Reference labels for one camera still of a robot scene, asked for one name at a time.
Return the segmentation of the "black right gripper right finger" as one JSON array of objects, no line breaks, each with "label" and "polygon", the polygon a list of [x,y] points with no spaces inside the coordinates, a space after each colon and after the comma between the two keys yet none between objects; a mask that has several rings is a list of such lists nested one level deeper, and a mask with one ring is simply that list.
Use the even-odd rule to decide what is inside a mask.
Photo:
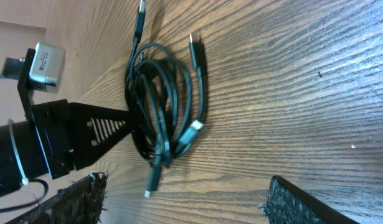
[{"label": "black right gripper right finger", "polygon": [[279,175],[272,177],[267,201],[260,208],[270,223],[355,223]]}]

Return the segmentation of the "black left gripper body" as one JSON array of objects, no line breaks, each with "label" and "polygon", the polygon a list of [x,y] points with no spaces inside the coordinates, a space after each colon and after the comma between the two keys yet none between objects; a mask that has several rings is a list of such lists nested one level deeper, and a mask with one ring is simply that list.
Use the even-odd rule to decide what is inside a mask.
[{"label": "black left gripper body", "polygon": [[36,133],[51,178],[58,179],[74,169],[68,122],[67,100],[51,101],[31,106]]}]

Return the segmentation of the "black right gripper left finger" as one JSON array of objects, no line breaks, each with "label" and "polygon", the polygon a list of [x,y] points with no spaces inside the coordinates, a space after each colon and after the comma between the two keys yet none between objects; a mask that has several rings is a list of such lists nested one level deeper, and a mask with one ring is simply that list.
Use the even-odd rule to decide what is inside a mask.
[{"label": "black right gripper left finger", "polygon": [[108,174],[93,172],[8,224],[97,224]]}]

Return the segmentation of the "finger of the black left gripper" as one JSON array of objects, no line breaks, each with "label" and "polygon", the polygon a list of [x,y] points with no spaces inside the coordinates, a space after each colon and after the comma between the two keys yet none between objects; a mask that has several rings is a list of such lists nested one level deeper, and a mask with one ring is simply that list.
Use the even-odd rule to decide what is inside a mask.
[{"label": "finger of the black left gripper", "polygon": [[70,103],[69,135],[77,170],[91,166],[130,134],[138,119],[129,111]]}]

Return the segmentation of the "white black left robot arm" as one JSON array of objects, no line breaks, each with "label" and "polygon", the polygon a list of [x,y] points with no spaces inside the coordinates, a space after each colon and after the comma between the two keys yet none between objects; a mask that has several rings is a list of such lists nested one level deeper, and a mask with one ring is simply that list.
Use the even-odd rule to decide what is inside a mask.
[{"label": "white black left robot arm", "polygon": [[129,111],[67,100],[31,106],[31,119],[0,126],[0,197],[25,180],[69,174],[96,163],[136,127]]}]

